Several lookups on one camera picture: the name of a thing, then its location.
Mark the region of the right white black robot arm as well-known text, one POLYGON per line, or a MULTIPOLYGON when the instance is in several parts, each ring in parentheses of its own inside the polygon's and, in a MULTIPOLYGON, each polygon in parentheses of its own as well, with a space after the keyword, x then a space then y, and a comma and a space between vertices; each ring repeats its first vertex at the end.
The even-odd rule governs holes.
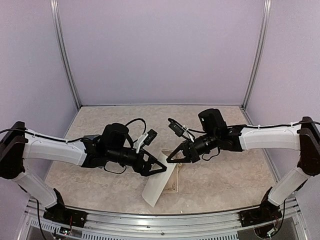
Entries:
POLYGON ((310 178, 320 173, 320 132, 310 117, 278 125, 231 125, 219 109, 209 108, 198 114, 203 131, 197 138, 183 141, 166 159, 167 163, 195 163, 211 150, 243 152, 252 149, 290 149, 299 151, 299 161, 273 186, 256 210, 256 218, 266 222, 287 197, 310 178))

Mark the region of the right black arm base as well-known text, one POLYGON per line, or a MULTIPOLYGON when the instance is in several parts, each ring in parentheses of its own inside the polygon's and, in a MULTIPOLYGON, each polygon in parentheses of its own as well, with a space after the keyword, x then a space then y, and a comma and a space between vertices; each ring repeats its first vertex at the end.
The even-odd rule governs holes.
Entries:
POLYGON ((269 188, 267 190, 257 208, 239 212, 239 218, 242 227, 258 225, 282 217, 279 205, 274 205, 268 201, 268 196, 271 189, 272 188, 269 188))

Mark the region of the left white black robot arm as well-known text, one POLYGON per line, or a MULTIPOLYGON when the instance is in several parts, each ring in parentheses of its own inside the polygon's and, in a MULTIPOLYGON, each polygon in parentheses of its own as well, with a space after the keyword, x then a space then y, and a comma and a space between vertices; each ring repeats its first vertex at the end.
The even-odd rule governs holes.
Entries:
POLYGON ((25 127, 22 121, 2 131, 0 141, 0 176, 16 182, 45 207, 57 221, 70 218, 60 193, 45 184, 24 166, 26 159, 63 162, 82 168, 105 168, 107 163, 131 167, 143 177, 163 173, 167 167, 144 150, 157 136, 154 130, 141 135, 142 142, 133 141, 129 128, 121 123, 108 124, 101 135, 86 135, 74 140, 41 135, 25 127))

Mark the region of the beige lined letter paper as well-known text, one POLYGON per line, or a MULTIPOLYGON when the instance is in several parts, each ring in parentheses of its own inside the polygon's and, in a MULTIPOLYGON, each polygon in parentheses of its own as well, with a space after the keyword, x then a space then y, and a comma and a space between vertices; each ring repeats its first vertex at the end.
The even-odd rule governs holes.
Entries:
POLYGON ((151 207, 156 205, 161 194, 179 192, 179 171, 182 164, 167 163, 166 159, 172 152, 173 151, 169 149, 163 149, 160 152, 157 160, 164 164, 167 169, 165 172, 150 176, 142 191, 142 198, 151 207))

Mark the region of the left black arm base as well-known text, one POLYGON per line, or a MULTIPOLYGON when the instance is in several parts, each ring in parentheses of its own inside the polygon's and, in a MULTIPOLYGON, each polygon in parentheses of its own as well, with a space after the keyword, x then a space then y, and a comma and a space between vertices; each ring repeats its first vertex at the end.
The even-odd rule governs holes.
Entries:
POLYGON ((82 210, 67 208, 58 190, 53 189, 57 200, 52 207, 45 208, 43 217, 46 220, 68 225, 70 227, 84 228, 88 213, 82 210))

